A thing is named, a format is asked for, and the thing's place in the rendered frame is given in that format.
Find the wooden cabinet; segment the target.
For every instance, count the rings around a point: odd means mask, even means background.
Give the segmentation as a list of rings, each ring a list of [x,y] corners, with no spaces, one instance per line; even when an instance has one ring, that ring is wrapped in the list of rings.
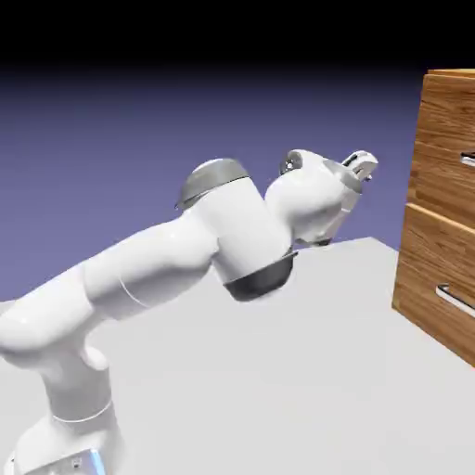
[[[475,68],[424,76],[392,307],[475,367]]]

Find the wooden drawer front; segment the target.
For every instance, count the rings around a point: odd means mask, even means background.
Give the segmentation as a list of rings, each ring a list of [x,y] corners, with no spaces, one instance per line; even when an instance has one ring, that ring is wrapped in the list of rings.
[[[407,200],[475,229],[475,69],[424,76]]]
[[[435,293],[443,283],[475,306],[475,229],[409,203],[392,308],[475,367],[475,319]]]

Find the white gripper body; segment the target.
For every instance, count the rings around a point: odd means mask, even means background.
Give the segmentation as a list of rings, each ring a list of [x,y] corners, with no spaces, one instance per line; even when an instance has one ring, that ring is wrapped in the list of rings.
[[[324,240],[331,241],[337,234],[339,228],[350,215],[352,209],[359,200],[359,194],[353,191],[346,193],[345,197],[342,200],[340,211],[333,221],[328,225],[325,234]]]

